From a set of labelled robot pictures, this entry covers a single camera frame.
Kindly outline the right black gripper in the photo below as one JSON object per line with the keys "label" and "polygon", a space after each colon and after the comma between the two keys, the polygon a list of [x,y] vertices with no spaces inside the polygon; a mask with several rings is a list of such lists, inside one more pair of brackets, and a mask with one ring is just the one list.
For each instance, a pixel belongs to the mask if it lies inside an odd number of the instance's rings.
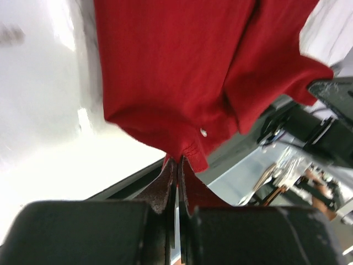
{"label": "right black gripper", "polygon": [[332,110],[321,120],[288,96],[280,96],[262,116],[266,119],[256,140],[269,145],[279,142],[284,131],[302,143],[294,147],[324,165],[352,168],[352,77],[335,77],[311,83],[307,91]]}

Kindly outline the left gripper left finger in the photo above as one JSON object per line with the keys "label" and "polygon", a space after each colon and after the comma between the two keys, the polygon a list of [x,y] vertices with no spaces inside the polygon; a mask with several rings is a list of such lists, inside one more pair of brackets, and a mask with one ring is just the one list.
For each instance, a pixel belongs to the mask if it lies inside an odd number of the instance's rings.
{"label": "left gripper left finger", "polygon": [[131,200],[41,201],[15,218],[2,264],[169,264],[177,164]]}

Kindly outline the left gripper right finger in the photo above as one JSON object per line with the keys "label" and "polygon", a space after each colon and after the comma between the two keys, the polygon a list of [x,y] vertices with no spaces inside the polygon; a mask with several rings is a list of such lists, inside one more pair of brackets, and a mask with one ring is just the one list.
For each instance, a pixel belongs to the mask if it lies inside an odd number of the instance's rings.
{"label": "left gripper right finger", "polygon": [[178,164],[181,260],[185,264],[344,264],[317,209],[232,206]]}

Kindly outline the dark red t shirt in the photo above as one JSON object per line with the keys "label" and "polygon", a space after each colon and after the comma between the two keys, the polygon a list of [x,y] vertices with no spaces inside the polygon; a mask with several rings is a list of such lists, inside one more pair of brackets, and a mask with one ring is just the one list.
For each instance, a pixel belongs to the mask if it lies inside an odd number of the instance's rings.
{"label": "dark red t shirt", "polygon": [[317,1],[95,1],[103,112],[136,140],[195,172],[280,95],[312,105],[331,79],[302,55]]}

